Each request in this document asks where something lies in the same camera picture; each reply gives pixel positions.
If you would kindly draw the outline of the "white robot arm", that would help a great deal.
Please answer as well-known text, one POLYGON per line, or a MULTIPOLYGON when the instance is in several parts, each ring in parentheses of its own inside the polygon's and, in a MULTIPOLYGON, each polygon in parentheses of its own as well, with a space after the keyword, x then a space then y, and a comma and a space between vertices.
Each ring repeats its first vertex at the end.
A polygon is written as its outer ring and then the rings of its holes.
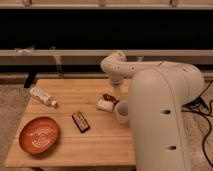
POLYGON ((204 87, 201 71, 185 63, 129 62, 121 51, 101 61, 113 86, 124 78, 137 171, 192 171, 182 106, 204 87))

